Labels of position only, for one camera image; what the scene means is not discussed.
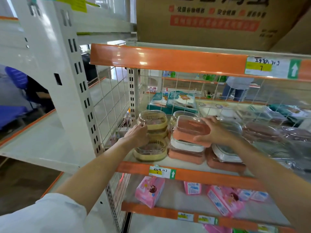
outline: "blue jeans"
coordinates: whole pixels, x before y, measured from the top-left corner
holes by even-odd
[[[231,95],[231,93],[233,92],[233,90],[235,90],[234,93],[234,101],[240,101],[240,99],[242,98],[244,91],[243,89],[234,89],[232,87],[230,87],[228,84],[226,84],[223,92],[222,92],[222,96],[220,97],[220,99],[222,100],[227,100],[228,97]]]

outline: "pink package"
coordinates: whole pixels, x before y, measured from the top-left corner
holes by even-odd
[[[196,182],[187,182],[184,181],[186,194],[201,194],[202,184]]]
[[[252,196],[255,191],[253,190],[245,190],[245,189],[236,189],[236,194],[239,196],[239,200],[246,202]]]
[[[135,198],[149,208],[157,203],[164,188],[165,179],[155,176],[145,176],[135,191]]]
[[[251,200],[265,202],[268,197],[269,194],[267,192],[255,191],[254,194],[251,196]]]
[[[208,233],[232,233],[231,228],[214,226],[211,224],[203,224]]]
[[[244,203],[232,188],[212,185],[208,188],[207,195],[223,216],[232,216],[244,208]]]

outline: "hand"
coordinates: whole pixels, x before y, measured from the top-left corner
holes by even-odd
[[[149,142],[147,131],[147,125],[138,124],[131,128],[125,134],[124,138],[129,140],[129,143],[133,146],[133,148],[141,147]]]
[[[195,141],[207,141],[214,144],[230,146],[236,140],[236,137],[230,131],[226,130],[215,116],[201,119],[209,126],[211,132],[208,135],[196,136],[194,138]]]

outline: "orange plastic container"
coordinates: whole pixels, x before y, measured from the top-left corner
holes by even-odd
[[[212,148],[206,149],[206,162],[210,168],[220,169],[228,172],[243,173],[246,170],[245,164],[220,162]]]
[[[187,141],[204,147],[210,147],[211,143],[209,142],[197,142],[193,140],[196,136],[208,135],[210,132],[211,129],[209,126],[200,118],[180,115],[177,118],[173,137],[175,140]]]
[[[169,149],[168,156],[173,159],[179,159],[181,161],[202,164],[205,160],[203,152],[191,152],[178,149]]]

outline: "brown floor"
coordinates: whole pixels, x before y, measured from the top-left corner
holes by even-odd
[[[8,159],[0,168],[0,216],[34,204],[59,174],[53,169]]]

